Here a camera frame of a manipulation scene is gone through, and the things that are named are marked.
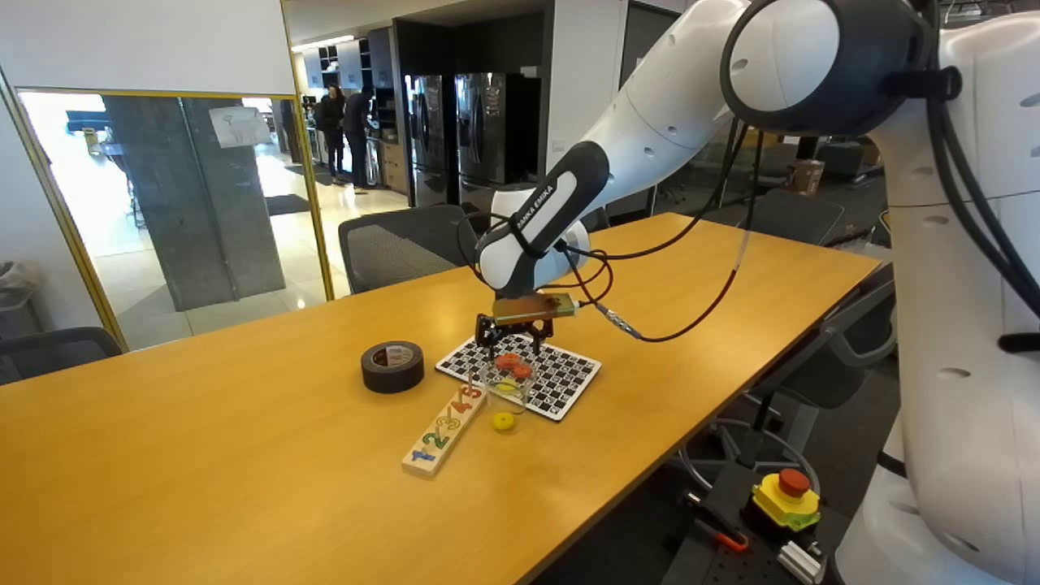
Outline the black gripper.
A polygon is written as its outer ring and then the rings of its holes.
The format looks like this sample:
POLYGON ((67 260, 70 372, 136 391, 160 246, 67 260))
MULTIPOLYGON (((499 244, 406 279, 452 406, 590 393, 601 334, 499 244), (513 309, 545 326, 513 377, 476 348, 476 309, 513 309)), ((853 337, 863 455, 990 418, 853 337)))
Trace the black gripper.
POLYGON ((544 343, 551 334, 549 319, 507 319, 507 314, 480 314, 473 326, 473 343, 480 344, 480 356, 493 360, 493 344, 510 334, 531 334, 533 356, 544 352, 544 343))

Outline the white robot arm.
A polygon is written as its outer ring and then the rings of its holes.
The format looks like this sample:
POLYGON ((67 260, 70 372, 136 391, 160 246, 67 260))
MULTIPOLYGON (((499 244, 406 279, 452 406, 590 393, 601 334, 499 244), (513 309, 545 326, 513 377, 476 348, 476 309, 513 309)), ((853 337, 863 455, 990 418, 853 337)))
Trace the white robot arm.
POLYGON ((688 164, 717 122, 863 137, 883 167, 900 417, 836 551, 845 585, 1040 585, 1040 12, 940 0, 696 0, 598 124, 489 223, 527 295, 590 208, 688 164))

